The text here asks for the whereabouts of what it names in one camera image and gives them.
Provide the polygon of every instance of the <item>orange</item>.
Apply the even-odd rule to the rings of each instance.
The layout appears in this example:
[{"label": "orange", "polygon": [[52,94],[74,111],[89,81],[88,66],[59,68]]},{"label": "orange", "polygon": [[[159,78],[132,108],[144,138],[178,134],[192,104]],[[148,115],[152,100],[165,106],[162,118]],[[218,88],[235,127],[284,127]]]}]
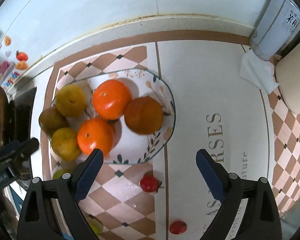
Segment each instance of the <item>orange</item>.
[{"label": "orange", "polygon": [[19,70],[26,70],[29,66],[25,60],[22,60],[15,65],[15,68]]},{"label": "orange", "polygon": [[123,116],[131,100],[131,91],[125,84],[118,80],[107,80],[94,91],[92,103],[100,117],[117,120]]},{"label": "orange", "polygon": [[132,100],[124,111],[127,126],[137,134],[152,134],[159,130],[163,122],[160,104],[147,96]]},{"label": "orange", "polygon": [[93,118],[81,125],[77,141],[84,154],[89,155],[94,149],[100,149],[106,156],[114,146],[114,131],[105,120]]}]

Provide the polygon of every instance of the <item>checkered placemat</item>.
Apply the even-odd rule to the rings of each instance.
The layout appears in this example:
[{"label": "checkered placemat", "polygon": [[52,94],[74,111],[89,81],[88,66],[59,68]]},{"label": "checkered placemat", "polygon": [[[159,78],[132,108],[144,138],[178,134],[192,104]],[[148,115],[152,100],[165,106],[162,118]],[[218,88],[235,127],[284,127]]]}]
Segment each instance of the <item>checkered placemat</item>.
[{"label": "checkered placemat", "polygon": [[274,128],[272,185],[280,216],[300,198],[300,114],[293,114],[276,88],[268,95]]},{"label": "checkered placemat", "polygon": [[149,171],[151,163],[102,166],[79,206],[103,225],[100,234],[103,239],[155,239],[154,196],[139,186]]},{"label": "checkered placemat", "polygon": [[[60,68],[54,95],[73,80],[130,68],[147,69],[146,46],[94,55]],[[63,161],[52,149],[50,160],[51,170],[56,166],[66,169],[75,165]],[[143,175],[152,170],[151,162],[102,166],[88,196],[79,202],[92,222],[95,220],[103,225],[100,240],[155,239],[154,196],[139,186]]]},{"label": "checkered placemat", "polygon": [[147,69],[146,46],[94,55],[60,68],[55,93],[73,80],[130,68]]}]

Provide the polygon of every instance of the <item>blue gripper pad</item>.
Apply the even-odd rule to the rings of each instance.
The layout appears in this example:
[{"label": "blue gripper pad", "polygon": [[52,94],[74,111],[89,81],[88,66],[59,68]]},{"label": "blue gripper pad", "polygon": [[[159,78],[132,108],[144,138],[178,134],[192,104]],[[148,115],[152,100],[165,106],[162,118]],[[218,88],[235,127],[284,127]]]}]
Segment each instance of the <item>blue gripper pad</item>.
[{"label": "blue gripper pad", "polygon": [[77,183],[76,194],[74,196],[74,200],[77,203],[80,200],[83,200],[87,197],[87,194],[88,194],[89,190],[91,189],[91,186],[103,165],[102,151],[99,149],[95,149],[94,151],[98,151],[98,152],[93,157],[93,159],[90,161],[90,164],[84,170],[83,174],[81,175],[81,177]]},{"label": "blue gripper pad", "polygon": [[200,150],[197,151],[196,163],[214,199],[223,203],[225,200],[223,195],[223,184]]}]

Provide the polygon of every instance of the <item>white napkin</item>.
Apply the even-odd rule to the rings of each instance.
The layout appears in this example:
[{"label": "white napkin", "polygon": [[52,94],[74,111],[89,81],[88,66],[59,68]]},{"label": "white napkin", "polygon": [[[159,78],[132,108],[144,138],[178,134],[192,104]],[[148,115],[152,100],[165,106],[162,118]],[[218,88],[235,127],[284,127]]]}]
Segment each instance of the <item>white napkin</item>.
[{"label": "white napkin", "polygon": [[271,74],[270,63],[258,58],[252,50],[242,56],[240,77],[250,81],[267,94],[270,94],[279,86]]}]

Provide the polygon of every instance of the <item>orange illustration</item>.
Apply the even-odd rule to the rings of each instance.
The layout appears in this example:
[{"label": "orange illustration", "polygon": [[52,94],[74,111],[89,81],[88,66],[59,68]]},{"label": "orange illustration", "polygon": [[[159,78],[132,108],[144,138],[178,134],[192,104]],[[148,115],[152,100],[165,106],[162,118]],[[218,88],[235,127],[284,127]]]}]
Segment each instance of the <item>orange illustration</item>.
[{"label": "orange illustration", "polygon": [[25,60],[22,60],[16,64],[15,68],[19,70],[26,70],[29,68],[29,66]]},{"label": "orange illustration", "polygon": [[93,93],[93,106],[96,112],[106,120],[117,120],[124,114],[132,94],[125,84],[118,80],[103,82]]},{"label": "orange illustration", "polygon": [[4,44],[6,46],[10,46],[10,44],[11,44],[11,38],[9,36],[5,36],[4,37]]},{"label": "orange illustration", "polygon": [[27,61],[29,59],[28,55],[25,52],[19,52],[18,50],[16,52],[16,58],[20,61]]},{"label": "orange illustration", "polygon": [[11,55],[11,50],[6,50],[4,54],[6,55],[6,57],[10,57],[10,55]]},{"label": "orange illustration", "polygon": [[80,150],[86,155],[97,148],[106,156],[114,146],[114,131],[105,120],[93,118],[81,125],[77,142]]}]

